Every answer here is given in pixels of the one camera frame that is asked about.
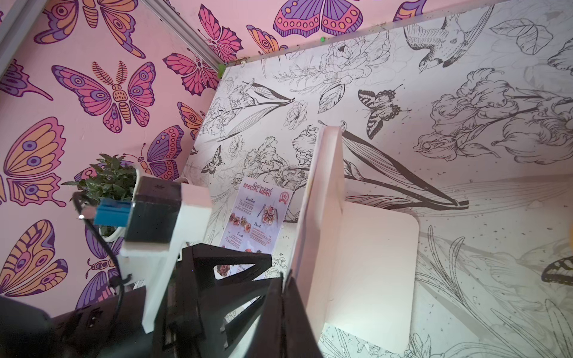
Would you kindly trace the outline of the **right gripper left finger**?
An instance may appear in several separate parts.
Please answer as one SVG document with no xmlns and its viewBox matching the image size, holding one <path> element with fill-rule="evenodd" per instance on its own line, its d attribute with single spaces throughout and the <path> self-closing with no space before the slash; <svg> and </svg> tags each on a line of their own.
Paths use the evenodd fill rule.
<svg viewBox="0 0 573 358">
<path fill-rule="evenodd" d="M 269 290 L 264 298 L 262 313 L 246 357 L 282 357 L 282 292 L 283 279 L 271 279 Z"/>
</svg>

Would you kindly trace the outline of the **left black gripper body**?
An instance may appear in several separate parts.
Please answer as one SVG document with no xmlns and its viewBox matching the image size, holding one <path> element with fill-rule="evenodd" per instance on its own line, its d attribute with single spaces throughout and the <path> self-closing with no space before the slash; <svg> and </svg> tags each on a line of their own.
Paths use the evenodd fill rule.
<svg viewBox="0 0 573 358">
<path fill-rule="evenodd" d="M 1 297 L 2 357 L 175 357 L 167 342 L 165 310 L 159 311 L 155 330 L 143 329 L 144 287 L 119 298 L 76 309 L 57 317 L 28 304 Z"/>
</svg>

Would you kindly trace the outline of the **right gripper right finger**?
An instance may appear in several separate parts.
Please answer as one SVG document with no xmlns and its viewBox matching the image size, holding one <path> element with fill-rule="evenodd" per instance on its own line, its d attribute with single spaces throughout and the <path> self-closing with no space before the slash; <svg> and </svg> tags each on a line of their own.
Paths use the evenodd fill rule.
<svg viewBox="0 0 573 358">
<path fill-rule="evenodd" d="M 283 291 L 283 357 L 323 358 L 292 276 Z"/>
</svg>

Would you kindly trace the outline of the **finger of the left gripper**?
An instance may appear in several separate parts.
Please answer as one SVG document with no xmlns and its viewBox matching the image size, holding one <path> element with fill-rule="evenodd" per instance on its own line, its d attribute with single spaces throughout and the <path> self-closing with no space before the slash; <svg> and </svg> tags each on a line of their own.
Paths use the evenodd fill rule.
<svg viewBox="0 0 573 358">
<path fill-rule="evenodd" d="M 263 280 L 261 275 L 271 267 L 269 254 L 247 254 L 207 244 L 183 249 L 159 309 L 165 310 L 167 342 L 175 345 L 175 357 L 201 357 L 197 343 L 202 338 L 198 312 L 202 294 L 218 286 Z"/>
<path fill-rule="evenodd" d="M 199 298 L 201 357 L 229 357 L 261 315 L 267 296 L 280 288 L 282 279 L 253 280 L 218 286 Z"/>
</svg>

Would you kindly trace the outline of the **clear acrylic menu holder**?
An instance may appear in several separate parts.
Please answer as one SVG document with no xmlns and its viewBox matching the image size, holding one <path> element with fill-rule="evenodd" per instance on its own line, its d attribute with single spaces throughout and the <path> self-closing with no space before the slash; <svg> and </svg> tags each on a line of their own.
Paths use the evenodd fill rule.
<svg viewBox="0 0 573 358">
<path fill-rule="evenodd" d="M 292 276 L 311 330 L 332 325 L 394 354 L 412 319 L 419 222 L 347 200 L 343 132 L 319 132 L 298 219 Z"/>
</svg>

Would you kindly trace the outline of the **old menu sheet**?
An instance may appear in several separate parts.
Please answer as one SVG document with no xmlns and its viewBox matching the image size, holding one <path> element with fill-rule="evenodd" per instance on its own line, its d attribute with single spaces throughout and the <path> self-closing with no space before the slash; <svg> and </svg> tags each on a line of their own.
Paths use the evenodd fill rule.
<svg viewBox="0 0 573 358">
<path fill-rule="evenodd" d="M 244 178 L 226 217 L 219 246 L 251 254 L 271 254 L 294 195 L 291 189 Z"/>
</svg>

